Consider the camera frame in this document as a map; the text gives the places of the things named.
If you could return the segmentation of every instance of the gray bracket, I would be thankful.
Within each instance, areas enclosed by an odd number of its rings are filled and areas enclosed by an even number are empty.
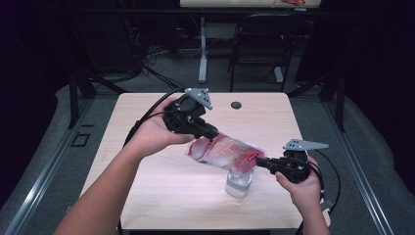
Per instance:
[[[295,150],[295,151],[327,149],[327,148],[329,148],[328,144],[321,144],[321,143],[298,140],[298,139],[292,139],[285,146],[283,146],[283,149],[285,150]]]
[[[206,108],[210,110],[213,109],[213,104],[211,103],[208,95],[208,89],[186,88],[184,92]]]

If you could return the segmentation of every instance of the black chair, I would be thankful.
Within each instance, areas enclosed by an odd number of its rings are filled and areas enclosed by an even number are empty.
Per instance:
[[[293,49],[305,22],[293,15],[253,14],[242,18],[235,28],[234,45],[229,61],[230,91],[233,91],[235,65],[283,67],[284,90]]]

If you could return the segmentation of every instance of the clear plastic container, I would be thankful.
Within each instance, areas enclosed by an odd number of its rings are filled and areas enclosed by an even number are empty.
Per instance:
[[[199,138],[190,144],[187,155],[196,162],[229,170],[226,192],[238,198],[247,195],[253,181],[256,158],[265,154],[253,145],[219,133],[214,139]]]

